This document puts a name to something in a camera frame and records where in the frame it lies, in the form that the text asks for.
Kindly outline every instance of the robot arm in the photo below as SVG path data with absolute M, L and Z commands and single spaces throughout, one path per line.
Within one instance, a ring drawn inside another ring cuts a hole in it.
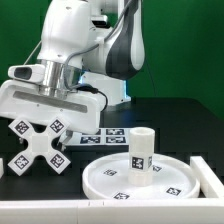
M 60 116 L 70 124 L 71 131 L 96 133 L 105 98 L 71 90 L 77 87 L 84 67 L 83 76 L 94 80 L 85 79 L 85 83 L 107 95 L 109 105 L 125 101 L 117 89 L 124 93 L 122 80 L 133 77 L 144 62 L 141 3 L 142 0 L 53 0 L 42 32 L 38 55 L 41 63 L 9 69 L 13 80 L 6 81 L 0 89 L 0 116 L 21 116 L 42 125 Z M 118 13 L 114 28 L 102 28 L 106 18 L 102 12 Z M 75 83 L 74 74 L 78 74 Z
M 97 5 L 98 10 L 94 8 L 93 11 L 104 13 L 105 11 L 114 12 L 113 10 L 116 10 L 120 16 L 129 1 L 113 1 L 117 2 L 118 5 L 110 5 L 111 2 L 109 0 L 101 1 L 101 4 Z M 104 39 L 104 42 L 100 43 L 99 48 L 84 55 L 86 69 L 120 80 L 132 78 L 141 69 L 145 56 L 141 30 L 141 4 L 142 0 L 131 1 L 121 24 L 110 38 L 107 39 L 106 37 L 105 40 L 105 36 L 111 32 L 110 29 L 96 28 L 93 31 L 96 33 L 95 41 Z

